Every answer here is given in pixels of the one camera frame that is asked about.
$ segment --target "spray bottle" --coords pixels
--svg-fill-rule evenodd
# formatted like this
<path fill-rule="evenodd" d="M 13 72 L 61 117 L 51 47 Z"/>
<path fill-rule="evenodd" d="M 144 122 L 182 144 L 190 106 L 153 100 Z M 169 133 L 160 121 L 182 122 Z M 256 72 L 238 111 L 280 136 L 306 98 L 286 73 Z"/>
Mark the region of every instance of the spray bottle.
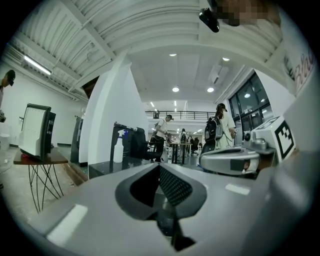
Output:
<path fill-rule="evenodd" d="M 124 146 L 122 144 L 122 135 L 126 133 L 126 130 L 119 130 L 119 137 L 116 145 L 114 146 L 114 154 L 113 154 L 113 162 L 122 163 L 123 155 L 124 155 Z"/>

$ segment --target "railing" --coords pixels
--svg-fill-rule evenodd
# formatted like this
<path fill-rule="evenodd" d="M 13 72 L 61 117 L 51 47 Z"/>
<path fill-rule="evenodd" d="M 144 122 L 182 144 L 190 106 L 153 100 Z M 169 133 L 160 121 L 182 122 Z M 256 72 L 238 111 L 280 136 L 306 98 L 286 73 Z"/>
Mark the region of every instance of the railing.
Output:
<path fill-rule="evenodd" d="M 146 111 L 148 119 L 163 119 L 167 115 L 171 115 L 173 119 L 191 119 L 191 120 L 208 120 L 215 115 L 215 112 L 199 112 L 199 111 Z"/>

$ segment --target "ceiling light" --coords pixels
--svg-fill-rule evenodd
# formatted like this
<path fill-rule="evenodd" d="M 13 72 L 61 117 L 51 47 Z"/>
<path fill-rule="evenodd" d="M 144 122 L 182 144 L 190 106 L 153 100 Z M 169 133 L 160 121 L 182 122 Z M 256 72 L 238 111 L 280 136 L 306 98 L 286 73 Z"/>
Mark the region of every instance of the ceiling light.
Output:
<path fill-rule="evenodd" d="M 51 75 L 51 71 L 49 71 L 48 69 L 46 69 L 45 67 L 41 66 L 39 63 L 35 62 L 33 59 L 29 58 L 28 56 L 24 56 L 24 59 L 31 63 L 32 65 L 34 65 L 35 67 L 37 67 L 38 69 L 40 69 L 41 71 L 43 71 L 44 73 Z"/>

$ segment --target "mesh grille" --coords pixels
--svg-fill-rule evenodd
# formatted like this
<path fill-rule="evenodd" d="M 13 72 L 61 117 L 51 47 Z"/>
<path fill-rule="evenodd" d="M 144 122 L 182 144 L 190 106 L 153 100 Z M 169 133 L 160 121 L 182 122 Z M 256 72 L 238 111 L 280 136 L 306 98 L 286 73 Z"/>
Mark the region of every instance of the mesh grille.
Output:
<path fill-rule="evenodd" d="M 172 206 L 183 202 L 192 192 L 189 183 L 162 167 L 160 168 L 160 187 Z"/>

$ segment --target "wooden table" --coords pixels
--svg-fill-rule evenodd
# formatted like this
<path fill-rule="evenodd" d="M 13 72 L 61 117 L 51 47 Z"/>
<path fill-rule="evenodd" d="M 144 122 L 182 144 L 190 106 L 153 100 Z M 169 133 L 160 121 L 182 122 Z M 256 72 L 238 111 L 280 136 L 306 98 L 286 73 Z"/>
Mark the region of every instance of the wooden table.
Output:
<path fill-rule="evenodd" d="M 32 194 L 32 198 L 33 198 L 33 202 L 34 202 L 36 211 L 38 213 L 41 211 L 40 210 L 40 204 L 39 204 L 39 196 L 38 196 L 38 178 L 40 179 L 40 181 L 44 185 L 43 194 L 42 194 L 42 210 L 43 210 L 44 209 L 44 198 L 45 198 L 46 189 L 56 199 L 58 199 L 58 197 L 61 198 L 61 195 L 62 196 L 64 195 L 64 193 L 61 190 L 58 178 L 57 178 L 55 165 L 67 164 L 67 163 L 68 163 L 68 160 L 63 155 L 61 155 L 59 153 L 58 149 L 55 148 L 55 147 L 52 148 L 51 153 L 49 153 L 43 161 L 31 158 L 31 157 L 23 157 L 23 153 L 20 150 L 18 150 L 17 153 L 15 154 L 15 157 L 14 157 L 14 160 L 13 160 L 13 164 L 28 166 L 31 194 Z M 45 181 L 43 181 L 38 175 L 39 166 L 41 167 L 41 169 L 45 173 L 45 176 L 46 176 Z M 58 193 L 57 189 L 55 188 L 55 186 L 54 186 L 54 184 L 52 182 L 52 178 L 51 178 L 51 175 L 50 175 L 51 166 L 53 167 L 54 175 L 55 175 L 56 181 L 58 183 L 59 189 L 61 191 L 61 195 Z M 33 183 L 35 174 L 36 174 L 36 199 L 37 199 L 37 204 L 36 204 L 36 200 L 35 200 L 35 197 L 34 197 L 34 192 L 32 190 L 32 183 Z M 56 192 L 58 197 L 47 187 L 47 181 L 48 180 L 51 183 L 51 185 L 52 185 L 53 189 L 55 190 L 55 192 Z"/>
<path fill-rule="evenodd" d="M 182 153 L 182 164 L 185 164 L 185 154 L 186 154 L 186 146 L 191 145 L 190 143 L 168 143 L 168 145 L 172 145 L 172 157 L 171 157 L 171 163 L 176 164 L 177 158 L 178 158 L 178 145 L 183 146 L 183 153 Z"/>

